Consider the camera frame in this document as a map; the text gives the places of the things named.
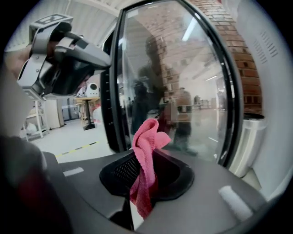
pink cloth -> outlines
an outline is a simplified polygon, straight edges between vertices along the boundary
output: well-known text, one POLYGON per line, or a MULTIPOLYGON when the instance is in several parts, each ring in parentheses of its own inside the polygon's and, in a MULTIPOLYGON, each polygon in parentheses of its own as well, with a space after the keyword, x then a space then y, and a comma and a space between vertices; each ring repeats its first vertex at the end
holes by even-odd
POLYGON ((130 200, 136 205, 138 213, 146 218, 152 211, 151 194, 157 190, 157 179, 152 163, 152 152, 161 149, 171 139, 164 132, 158 132, 156 119, 147 119, 133 137, 132 148, 141 164, 141 171, 130 189, 130 200))

white ceiling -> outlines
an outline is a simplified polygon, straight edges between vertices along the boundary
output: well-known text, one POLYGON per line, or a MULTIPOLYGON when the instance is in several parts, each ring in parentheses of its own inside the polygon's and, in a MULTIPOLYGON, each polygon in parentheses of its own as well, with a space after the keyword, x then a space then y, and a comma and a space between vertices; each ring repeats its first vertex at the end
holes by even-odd
POLYGON ((74 17, 72 30, 89 42, 101 46, 113 31, 119 11, 140 0, 41 0, 23 19, 8 42, 5 51, 29 44, 28 27, 33 21, 54 13, 74 17))

table leg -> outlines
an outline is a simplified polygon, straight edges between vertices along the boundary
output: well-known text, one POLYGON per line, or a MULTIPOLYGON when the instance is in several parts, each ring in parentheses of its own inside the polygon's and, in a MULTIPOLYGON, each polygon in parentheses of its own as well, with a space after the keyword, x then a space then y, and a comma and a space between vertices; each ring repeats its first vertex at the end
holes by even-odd
POLYGON ((95 128, 95 125, 91 123, 91 115, 90 115, 90 108, 88 106, 88 101, 86 100, 86 112, 87 112, 87 125, 83 127, 83 130, 89 130, 95 128))

wooden table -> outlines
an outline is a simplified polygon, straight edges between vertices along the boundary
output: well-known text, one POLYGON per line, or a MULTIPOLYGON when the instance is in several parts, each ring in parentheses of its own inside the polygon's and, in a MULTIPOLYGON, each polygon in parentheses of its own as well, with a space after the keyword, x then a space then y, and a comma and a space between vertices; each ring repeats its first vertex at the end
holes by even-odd
POLYGON ((87 113, 87 125, 83 127, 83 130, 89 130, 95 128, 95 125, 91 122, 90 108, 88 106, 89 101, 97 101, 99 97, 76 97, 75 100, 77 103, 85 102, 86 103, 86 113, 87 113))

ventilation slot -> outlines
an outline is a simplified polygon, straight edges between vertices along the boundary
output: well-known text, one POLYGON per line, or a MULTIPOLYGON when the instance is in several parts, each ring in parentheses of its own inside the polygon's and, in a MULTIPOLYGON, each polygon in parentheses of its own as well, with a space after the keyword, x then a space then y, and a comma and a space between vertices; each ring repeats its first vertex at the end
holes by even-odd
POLYGON ((270 37, 267 35, 266 31, 263 31, 260 34, 264 44, 266 45, 266 48, 270 54, 270 57, 273 58, 278 54, 277 48, 274 46, 274 43, 271 42, 270 37))
POLYGON ((254 46, 254 48, 256 50, 257 56, 260 58, 261 64, 264 64, 265 62, 267 62, 266 55, 263 52, 263 50, 262 50, 262 48, 261 48, 260 43, 258 42, 258 40, 255 40, 253 42, 253 46, 254 46))

